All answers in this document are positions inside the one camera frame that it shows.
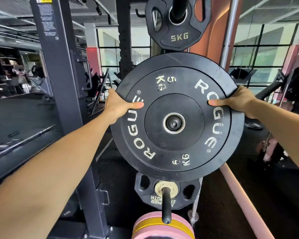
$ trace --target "fingernail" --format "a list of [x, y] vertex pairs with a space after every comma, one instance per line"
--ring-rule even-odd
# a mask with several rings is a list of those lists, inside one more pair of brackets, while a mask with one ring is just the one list
[[209, 101], [208, 101], [208, 104], [209, 104], [209, 105], [215, 105], [215, 103], [216, 103], [215, 100], [209, 100]]

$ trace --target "yellow warning sticker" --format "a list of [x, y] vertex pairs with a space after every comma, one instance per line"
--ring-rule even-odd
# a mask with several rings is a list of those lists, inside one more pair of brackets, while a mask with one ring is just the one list
[[36, 0], [37, 3], [52, 3], [52, 0]]

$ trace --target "person's left arm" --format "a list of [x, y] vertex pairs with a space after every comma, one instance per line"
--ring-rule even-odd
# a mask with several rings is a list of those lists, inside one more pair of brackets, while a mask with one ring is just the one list
[[0, 239], [45, 239], [88, 170], [110, 124], [128, 103], [109, 90], [104, 112], [37, 154], [0, 185]]

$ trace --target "person's right arm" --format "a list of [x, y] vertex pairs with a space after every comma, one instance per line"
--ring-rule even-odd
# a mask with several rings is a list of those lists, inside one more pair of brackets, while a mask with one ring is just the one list
[[278, 106], [255, 98], [253, 93], [243, 86], [229, 98], [209, 100], [209, 105], [228, 105], [232, 109], [244, 112], [249, 118], [258, 119], [287, 151], [299, 167], [299, 115]]

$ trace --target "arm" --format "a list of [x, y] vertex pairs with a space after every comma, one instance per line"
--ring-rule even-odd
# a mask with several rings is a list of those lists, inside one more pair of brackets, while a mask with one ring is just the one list
[[88, 170], [110, 124], [129, 108], [114, 90], [104, 112], [64, 136], [22, 166], [0, 185], [0, 239], [45, 239], [72, 192]]
[[244, 112], [249, 118], [258, 119], [299, 167], [299, 115], [257, 100], [253, 93], [243, 86], [239, 86], [230, 98], [209, 100], [208, 103], [212, 106], [228, 105]]

